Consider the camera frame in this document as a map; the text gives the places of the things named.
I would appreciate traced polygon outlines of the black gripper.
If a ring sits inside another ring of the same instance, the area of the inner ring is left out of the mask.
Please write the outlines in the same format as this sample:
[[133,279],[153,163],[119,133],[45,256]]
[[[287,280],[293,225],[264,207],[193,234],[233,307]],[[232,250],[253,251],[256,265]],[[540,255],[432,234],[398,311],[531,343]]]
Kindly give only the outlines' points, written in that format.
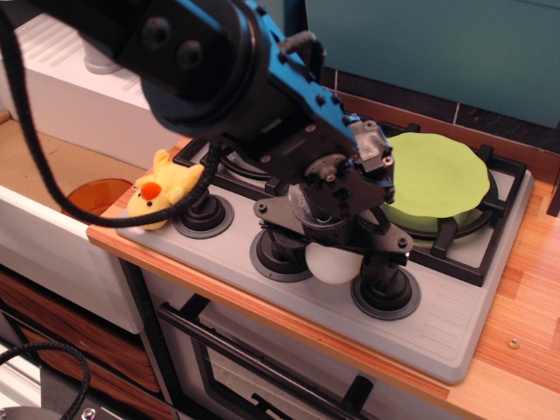
[[315,209],[298,185],[292,185],[284,196],[259,199],[254,204],[255,215],[269,226],[266,249],[271,261],[306,265],[306,248],[309,242],[316,242],[366,255],[360,277],[367,290],[405,291],[408,280],[390,258],[407,258],[414,241],[389,221],[381,208],[373,207],[349,218],[322,210],[314,215]]

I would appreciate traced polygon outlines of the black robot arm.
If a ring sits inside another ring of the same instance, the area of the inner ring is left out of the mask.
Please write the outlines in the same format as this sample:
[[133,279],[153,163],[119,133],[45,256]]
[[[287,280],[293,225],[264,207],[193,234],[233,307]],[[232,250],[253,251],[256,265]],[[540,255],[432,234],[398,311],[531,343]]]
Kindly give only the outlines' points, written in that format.
[[303,196],[310,215],[288,204],[273,230],[363,257],[368,300],[406,298],[403,271],[413,242],[382,212],[394,199],[391,147],[373,121],[347,114],[321,87],[324,50],[310,32],[285,37],[252,1],[40,1],[115,63],[137,74],[157,120],[210,144],[202,178],[170,208],[125,219],[97,217],[60,191],[40,149],[14,29],[1,21],[1,52],[24,137],[52,197],[79,219],[128,228],[171,218],[209,186],[229,146]]

